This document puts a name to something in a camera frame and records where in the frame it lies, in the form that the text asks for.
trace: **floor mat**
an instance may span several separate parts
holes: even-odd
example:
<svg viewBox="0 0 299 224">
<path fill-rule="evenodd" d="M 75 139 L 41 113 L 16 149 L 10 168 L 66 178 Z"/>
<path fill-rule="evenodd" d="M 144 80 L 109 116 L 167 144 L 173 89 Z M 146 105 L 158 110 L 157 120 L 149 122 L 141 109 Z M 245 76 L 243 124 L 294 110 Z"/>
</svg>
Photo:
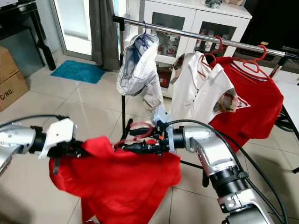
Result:
<svg viewBox="0 0 299 224">
<path fill-rule="evenodd" d="M 67 60 L 63 62 L 62 65 L 60 65 L 57 69 L 55 69 L 51 75 L 97 84 L 104 73 L 105 71 L 96 65 Z"/>
</svg>

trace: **gray curtain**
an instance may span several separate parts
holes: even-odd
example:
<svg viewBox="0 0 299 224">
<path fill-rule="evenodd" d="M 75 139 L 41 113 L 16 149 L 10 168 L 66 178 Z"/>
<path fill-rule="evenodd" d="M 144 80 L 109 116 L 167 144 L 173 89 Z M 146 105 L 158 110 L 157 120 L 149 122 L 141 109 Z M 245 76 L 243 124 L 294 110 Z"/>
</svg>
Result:
<svg viewBox="0 0 299 224">
<path fill-rule="evenodd" d="M 89 0 L 92 60 L 106 70 L 118 70 L 118 42 L 112 0 Z"/>
</svg>

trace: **clothes rack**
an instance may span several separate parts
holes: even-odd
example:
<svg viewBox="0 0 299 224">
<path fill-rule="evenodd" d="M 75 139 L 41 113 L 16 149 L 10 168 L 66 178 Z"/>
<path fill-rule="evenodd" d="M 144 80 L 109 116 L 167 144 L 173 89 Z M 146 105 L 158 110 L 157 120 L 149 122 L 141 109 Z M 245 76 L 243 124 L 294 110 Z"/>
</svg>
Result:
<svg viewBox="0 0 299 224">
<path fill-rule="evenodd" d="M 156 30 L 156 31 L 163 31 L 163 32 L 167 32 L 167 33 L 171 33 L 174 35 L 179 35 L 179 36 L 185 36 L 185 37 L 189 37 L 189 38 L 194 38 L 194 39 L 200 39 L 203 41 L 209 41 L 209 42 L 213 42 L 213 43 L 220 43 L 220 40 L 216 37 L 211 37 L 211 36 L 207 36 L 207 35 L 202 35 L 202 34 L 195 34 L 195 33 L 191 33 L 191 32 L 187 32 L 187 31 L 183 31 L 183 30 L 178 30 L 178 29 L 172 29 L 172 28 L 167 28 L 167 27 L 163 27 L 163 26 L 159 26 L 159 25 L 154 25 L 154 24 L 150 24 L 150 23 L 144 23 L 144 22 L 140 22 L 140 21 L 135 21 L 135 20 L 130 20 L 130 19 L 126 19 L 123 17 L 119 17 L 119 16 L 113 16 L 113 21 L 119 23 L 119 29 L 120 29 L 120 61 L 121 61 L 121 65 L 122 65 L 122 60 L 123 60 L 123 53 L 124 53 L 124 31 L 125 31 L 125 24 L 130 24 L 133 26 L 139 26 L 139 27 L 145 27 L 151 30 Z M 255 52 L 259 52 L 259 53 L 263 53 L 264 49 L 260 48 L 258 46 L 254 46 L 254 45 L 249 45 L 249 44 L 245 44 L 245 43 L 240 43 L 240 42 L 235 42 L 235 41 L 230 41 L 230 40 L 226 40 L 223 39 L 222 40 L 222 44 L 224 45 L 228 45 L 228 46 L 232 46 L 235 48 L 241 48 L 241 49 L 246 49 L 246 50 L 252 50 Z M 288 52 L 283 52 L 283 51 L 279 51 L 279 50 L 272 50 L 272 49 L 267 49 L 267 54 L 272 55 L 272 56 L 279 56 L 281 57 L 281 59 L 279 60 L 279 62 L 277 63 L 277 65 L 274 67 L 274 69 L 272 70 L 271 74 L 269 75 L 269 77 L 274 77 L 283 67 L 283 65 L 285 65 L 285 63 L 288 61 L 288 59 L 293 59 L 293 60 L 298 60 L 299 56 L 293 53 L 288 53 Z M 128 125 L 126 126 L 126 101 L 125 101 L 125 96 L 121 96 L 121 113 L 122 113 L 122 137 L 121 139 L 125 139 L 128 135 L 128 131 L 130 128 L 130 124 L 133 122 L 132 119 L 129 120 Z M 201 166 L 192 164 L 192 163 L 188 163 L 186 161 L 181 161 L 181 163 L 183 164 L 187 164 L 193 167 L 197 167 L 197 168 L 202 168 Z M 206 175 L 203 175 L 203 184 L 205 185 L 205 183 L 208 182 L 208 177 Z"/>
</svg>

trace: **white polo shirt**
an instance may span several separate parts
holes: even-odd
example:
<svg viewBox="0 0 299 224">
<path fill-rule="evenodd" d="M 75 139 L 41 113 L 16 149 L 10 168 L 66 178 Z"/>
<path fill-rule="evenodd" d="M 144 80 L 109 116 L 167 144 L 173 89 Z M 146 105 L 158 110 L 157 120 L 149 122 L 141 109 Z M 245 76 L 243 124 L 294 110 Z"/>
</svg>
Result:
<svg viewBox="0 0 299 224">
<path fill-rule="evenodd" d="M 207 124 L 220 113 L 213 111 L 220 97 L 228 90 L 235 92 L 222 66 L 216 64 L 211 69 L 201 62 L 202 55 L 197 51 L 184 57 L 181 73 L 173 84 L 170 109 L 173 120 L 194 119 Z"/>
</svg>

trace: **red t-shirt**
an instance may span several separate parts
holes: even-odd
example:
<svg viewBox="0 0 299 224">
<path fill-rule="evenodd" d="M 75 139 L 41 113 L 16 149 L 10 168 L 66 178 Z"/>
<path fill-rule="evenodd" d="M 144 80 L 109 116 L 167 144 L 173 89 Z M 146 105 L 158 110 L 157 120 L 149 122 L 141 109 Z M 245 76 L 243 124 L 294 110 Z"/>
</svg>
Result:
<svg viewBox="0 0 299 224">
<path fill-rule="evenodd" d="M 235 86 L 238 97 L 234 113 L 221 113 L 209 124 L 232 137 L 243 146 L 249 139 L 265 139 L 269 136 L 281 111 L 283 95 L 273 79 L 253 83 L 242 77 L 231 66 L 231 57 L 218 57 L 219 63 Z M 238 148 L 229 142 L 235 152 Z"/>
<path fill-rule="evenodd" d="M 180 158 L 114 152 L 107 137 L 87 140 L 92 156 L 62 157 L 50 178 L 60 189 L 81 197 L 83 222 L 96 216 L 104 224 L 147 224 L 168 188 L 180 181 Z"/>
</svg>

